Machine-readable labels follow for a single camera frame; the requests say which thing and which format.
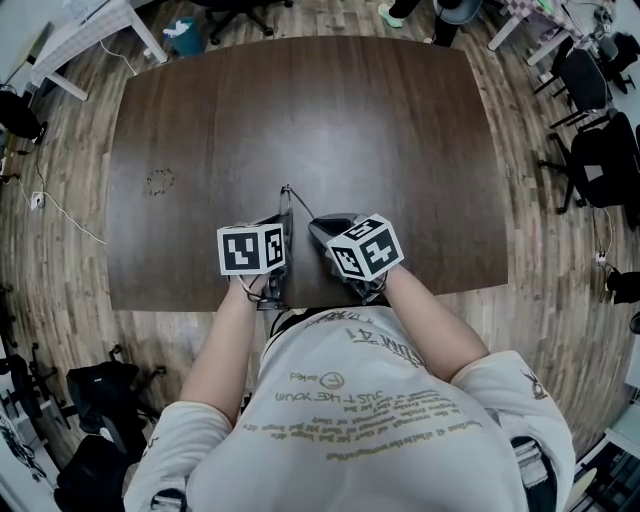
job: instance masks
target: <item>graphic print on shirt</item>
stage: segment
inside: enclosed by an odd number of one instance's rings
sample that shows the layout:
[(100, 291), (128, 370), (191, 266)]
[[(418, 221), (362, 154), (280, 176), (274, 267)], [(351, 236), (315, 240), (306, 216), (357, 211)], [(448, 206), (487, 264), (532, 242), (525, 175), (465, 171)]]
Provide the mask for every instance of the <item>graphic print on shirt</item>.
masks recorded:
[[(307, 420), (294, 425), (243, 424), (240, 428), (246, 433), (266, 435), (274, 440), (294, 442), (304, 440), (314, 443), (344, 445), (350, 451), (327, 452), (326, 458), (333, 461), (347, 461), (364, 455), (373, 455), (405, 445), (426, 442), (469, 428), (482, 427), (478, 421), (463, 419), (458, 406), (438, 391), (425, 389), (410, 394), (386, 395), (378, 390), (374, 393), (330, 393), (319, 391), (321, 377), (291, 373), (290, 381), (306, 383), (304, 391), (276, 392), (276, 402), (284, 402), (296, 407), (298, 402), (325, 402), (331, 414), (310, 416)], [(403, 427), (410, 425), (411, 435)], [(424, 425), (415, 433), (414, 427)], [(398, 432), (393, 441), (377, 442), (376, 438), (384, 434), (385, 439), (391, 433)]]
[(527, 379), (531, 381), (531, 391), (533, 392), (533, 398), (535, 398), (536, 400), (542, 400), (549, 396), (547, 392), (544, 390), (544, 388), (542, 387), (542, 384), (540, 384), (538, 377), (536, 377), (533, 372), (531, 371), (529, 373), (522, 372), (522, 375), (524, 375)]
[[(310, 320), (304, 328), (308, 329), (314, 325), (337, 322), (339, 320), (356, 320), (363, 323), (366, 322), (368, 324), (373, 323), (373, 321), (370, 318), (367, 318), (366, 315), (361, 315), (354, 311), (333, 310), (320, 315), (318, 318)], [(415, 350), (402, 343), (398, 343), (388, 336), (381, 333), (374, 334), (364, 329), (357, 329), (354, 333), (351, 328), (347, 328), (345, 329), (345, 332), (347, 333), (349, 340), (353, 343), (368, 343), (369, 345), (377, 345), (379, 347), (386, 348), (393, 354), (410, 363), (414, 368), (424, 367), (422, 359), (420, 359), (420, 356), (415, 352)]]

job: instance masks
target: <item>sneaker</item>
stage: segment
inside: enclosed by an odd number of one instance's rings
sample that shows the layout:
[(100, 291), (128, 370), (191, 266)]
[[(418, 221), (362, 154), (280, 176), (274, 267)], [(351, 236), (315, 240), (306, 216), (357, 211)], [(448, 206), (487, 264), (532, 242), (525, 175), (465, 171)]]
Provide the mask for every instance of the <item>sneaker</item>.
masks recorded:
[(391, 7), (389, 7), (389, 5), (387, 4), (380, 4), (378, 6), (378, 14), (382, 16), (382, 19), (386, 21), (387, 25), (389, 25), (390, 27), (402, 28), (402, 20), (400, 18), (394, 18), (393, 16), (391, 16), (389, 14), (390, 8)]

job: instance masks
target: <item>white t-shirt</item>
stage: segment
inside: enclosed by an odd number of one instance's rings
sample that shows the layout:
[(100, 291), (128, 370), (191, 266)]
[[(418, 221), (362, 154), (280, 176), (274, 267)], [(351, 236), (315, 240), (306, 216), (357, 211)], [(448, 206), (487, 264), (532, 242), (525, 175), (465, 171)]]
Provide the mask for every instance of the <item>white t-shirt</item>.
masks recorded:
[(173, 487), (194, 512), (526, 511), (518, 436), (551, 459), (562, 510), (571, 434), (517, 353), (485, 357), (447, 384), (391, 309), (332, 310), (267, 345), (235, 429), (207, 405), (167, 407), (125, 507), (148, 511)]

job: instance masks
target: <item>trash bin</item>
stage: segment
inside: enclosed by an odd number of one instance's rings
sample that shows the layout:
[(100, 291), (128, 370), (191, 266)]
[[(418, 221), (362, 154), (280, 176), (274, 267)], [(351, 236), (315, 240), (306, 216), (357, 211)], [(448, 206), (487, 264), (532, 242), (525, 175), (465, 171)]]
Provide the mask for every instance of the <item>trash bin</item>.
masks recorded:
[(204, 51), (193, 18), (178, 18), (162, 33), (173, 49), (182, 57), (191, 57)]

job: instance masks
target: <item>person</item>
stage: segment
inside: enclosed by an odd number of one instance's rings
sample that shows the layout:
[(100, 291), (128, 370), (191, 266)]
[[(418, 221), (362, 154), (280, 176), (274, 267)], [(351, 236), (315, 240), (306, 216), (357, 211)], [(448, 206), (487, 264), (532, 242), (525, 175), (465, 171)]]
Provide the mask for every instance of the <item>person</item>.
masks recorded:
[(382, 3), (378, 14), (392, 28), (402, 28), (402, 20), (407, 18), (420, 3), (420, 0), (396, 0), (393, 6)]
[(490, 354), (400, 265), (384, 293), (391, 308), (288, 321), (238, 417), (257, 313), (233, 279), (126, 511), (533, 511), (537, 489), (561, 511), (571, 434), (523, 359)]

